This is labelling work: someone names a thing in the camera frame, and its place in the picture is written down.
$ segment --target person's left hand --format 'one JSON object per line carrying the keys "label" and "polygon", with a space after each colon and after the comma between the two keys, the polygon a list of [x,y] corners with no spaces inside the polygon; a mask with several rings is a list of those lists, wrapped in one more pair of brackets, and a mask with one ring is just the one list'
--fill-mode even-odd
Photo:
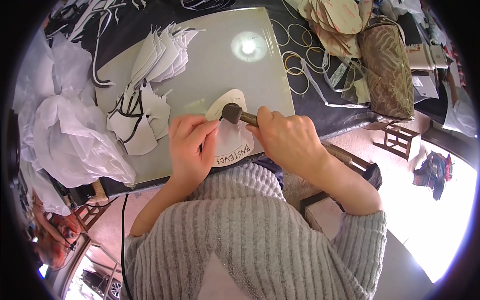
{"label": "person's left hand", "polygon": [[[215,158],[218,120],[185,114],[168,128],[173,174],[169,181],[190,194],[207,177]],[[200,152],[199,146],[205,140]]]}

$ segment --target hammer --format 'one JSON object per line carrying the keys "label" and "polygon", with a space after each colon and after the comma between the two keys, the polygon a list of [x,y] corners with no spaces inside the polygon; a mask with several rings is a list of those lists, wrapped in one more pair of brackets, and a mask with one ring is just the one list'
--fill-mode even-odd
{"label": "hammer", "polygon": [[222,117],[227,119],[232,124],[238,124],[239,120],[258,127],[257,116],[244,112],[242,108],[236,103],[228,103],[223,107]]}

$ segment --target car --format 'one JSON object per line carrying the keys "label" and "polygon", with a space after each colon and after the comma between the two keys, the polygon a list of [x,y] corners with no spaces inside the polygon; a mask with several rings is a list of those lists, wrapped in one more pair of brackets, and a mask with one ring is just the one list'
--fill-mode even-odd
{"label": "car", "polygon": [[105,293],[107,293],[107,299],[120,299],[121,282],[115,278],[112,279],[112,283],[108,287],[109,275],[101,275],[97,272],[84,270],[80,279],[99,296],[104,297]]}

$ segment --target wooden hammer handle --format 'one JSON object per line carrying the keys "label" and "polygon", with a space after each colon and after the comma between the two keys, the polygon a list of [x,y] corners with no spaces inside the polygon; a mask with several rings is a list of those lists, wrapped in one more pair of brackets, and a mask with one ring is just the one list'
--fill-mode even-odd
{"label": "wooden hammer handle", "polygon": [[255,116],[254,114],[243,111],[240,116],[240,121],[244,121],[249,123],[250,125],[258,127],[257,116]]}

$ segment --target bright sunlit ground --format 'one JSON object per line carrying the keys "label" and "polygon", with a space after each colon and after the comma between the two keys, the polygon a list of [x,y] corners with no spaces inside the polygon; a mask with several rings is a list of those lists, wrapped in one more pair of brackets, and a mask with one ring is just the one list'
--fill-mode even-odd
{"label": "bright sunlit ground", "polygon": [[[427,148],[428,153],[448,155],[432,144]],[[461,159],[451,157],[453,177],[446,183],[439,201],[432,198],[427,187],[411,185],[407,187],[406,199],[384,202],[388,229],[410,251],[433,283],[447,271],[462,241],[475,195],[477,172]]]}

